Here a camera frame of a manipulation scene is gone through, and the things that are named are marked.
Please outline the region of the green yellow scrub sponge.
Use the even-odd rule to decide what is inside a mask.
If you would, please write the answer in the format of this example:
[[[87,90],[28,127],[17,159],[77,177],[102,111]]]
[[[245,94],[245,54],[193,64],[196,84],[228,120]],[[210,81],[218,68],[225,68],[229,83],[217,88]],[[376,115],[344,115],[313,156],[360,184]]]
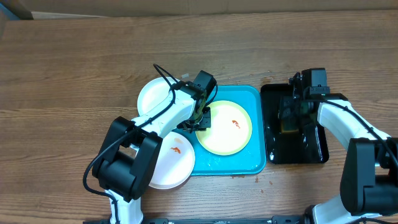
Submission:
[[[281,134],[298,133],[299,131],[299,122],[296,119],[283,119],[280,121]]]

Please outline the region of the yellow green rimmed plate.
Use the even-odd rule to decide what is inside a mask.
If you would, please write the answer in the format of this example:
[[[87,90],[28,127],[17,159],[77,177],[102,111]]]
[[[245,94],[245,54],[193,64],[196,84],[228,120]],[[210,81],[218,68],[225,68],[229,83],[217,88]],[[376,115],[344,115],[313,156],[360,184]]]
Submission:
[[[232,101],[215,101],[209,104],[211,127],[197,131],[198,142],[207,151],[229,156],[241,151],[252,135],[252,122],[246,110]]]

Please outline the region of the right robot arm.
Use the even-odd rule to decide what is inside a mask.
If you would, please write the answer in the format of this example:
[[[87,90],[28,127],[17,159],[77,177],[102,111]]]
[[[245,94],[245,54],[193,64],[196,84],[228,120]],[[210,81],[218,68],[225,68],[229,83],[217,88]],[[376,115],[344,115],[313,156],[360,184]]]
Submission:
[[[280,100],[282,133],[305,125],[328,129],[346,149],[340,193],[308,208],[304,223],[380,223],[397,214],[397,138],[378,130],[341,93],[331,93],[323,68],[297,72]]]

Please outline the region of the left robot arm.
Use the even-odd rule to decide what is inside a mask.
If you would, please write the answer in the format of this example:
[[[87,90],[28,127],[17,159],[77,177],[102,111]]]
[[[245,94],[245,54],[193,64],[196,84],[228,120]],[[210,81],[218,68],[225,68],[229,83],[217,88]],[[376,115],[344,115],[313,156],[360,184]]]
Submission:
[[[192,133],[211,126],[209,105],[218,91],[214,76],[200,71],[194,81],[183,82],[158,65],[155,69],[169,86],[166,99],[132,120],[117,117],[83,174],[87,191],[110,200],[106,223],[142,223],[140,199],[154,174],[164,137],[174,129]]]

